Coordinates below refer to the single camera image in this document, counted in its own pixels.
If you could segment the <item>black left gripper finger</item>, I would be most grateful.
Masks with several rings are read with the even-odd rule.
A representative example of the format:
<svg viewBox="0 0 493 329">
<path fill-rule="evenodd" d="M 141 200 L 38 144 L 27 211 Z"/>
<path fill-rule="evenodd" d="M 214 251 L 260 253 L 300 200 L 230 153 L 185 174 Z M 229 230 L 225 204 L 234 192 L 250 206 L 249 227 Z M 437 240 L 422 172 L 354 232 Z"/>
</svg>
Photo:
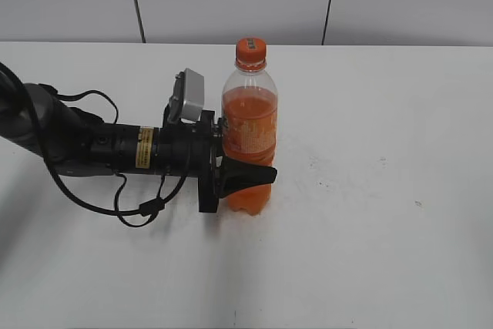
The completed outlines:
<svg viewBox="0 0 493 329">
<path fill-rule="evenodd" d="M 220 117 L 216 124 L 216 137 L 220 140 L 224 140 L 228 133 L 228 120 L 225 117 Z"/>
<path fill-rule="evenodd" d="M 223 158 L 220 165 L 220 198 L 241 190 L 274 183 L 277 169 Z"/>
</svg>

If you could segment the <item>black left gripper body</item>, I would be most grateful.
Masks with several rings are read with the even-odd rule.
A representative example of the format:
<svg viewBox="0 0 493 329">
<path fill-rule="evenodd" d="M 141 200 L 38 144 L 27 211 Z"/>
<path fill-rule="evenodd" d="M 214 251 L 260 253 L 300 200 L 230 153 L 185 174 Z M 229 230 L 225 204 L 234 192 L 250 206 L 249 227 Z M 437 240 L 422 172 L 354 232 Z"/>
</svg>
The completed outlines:
<svg viewBox="0 0 493 329">
<path fill-rule="evenodd" d="M 173 121 L 170 111 L 164 111 L 163 127 L 159 131 L 153 157 L 155 170 L 162 178 L 177 176 L 179 180 L 167 196 L 158 196 L 163 205 L 177 196 L 185 180 L 192 177 L 197 179 L 199 211 L 217 212 L 216 156 L 222 153 L 219 144 L 220 129 L 215 121 L 215 112 L 203 110 L 198 121 L 185 123 L 181 119 Z"/>
</svg>

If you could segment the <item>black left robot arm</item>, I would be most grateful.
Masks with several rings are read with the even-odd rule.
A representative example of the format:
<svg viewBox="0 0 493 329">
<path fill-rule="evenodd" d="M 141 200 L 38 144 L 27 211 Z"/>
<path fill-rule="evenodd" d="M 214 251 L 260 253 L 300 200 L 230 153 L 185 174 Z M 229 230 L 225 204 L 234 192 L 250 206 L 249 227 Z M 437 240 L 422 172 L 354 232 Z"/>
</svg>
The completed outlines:
<svg viewBox="0 0 493 329">
<path fill-rule="evenodd" d="M 42 157 L 56 183 L 65 176 L 127 173 L 180 182 L 194 177 L 200 212 L 214 213 L 220 199 L 276 179 L 271 166 L 224 154 L 221 122 L 203 107 L 204 78 L 191 69 L 176 75 L 159 127 L 106 123 L 75 107 L 76 100 L 1 68 L 1 135 Z"/>
</svg>

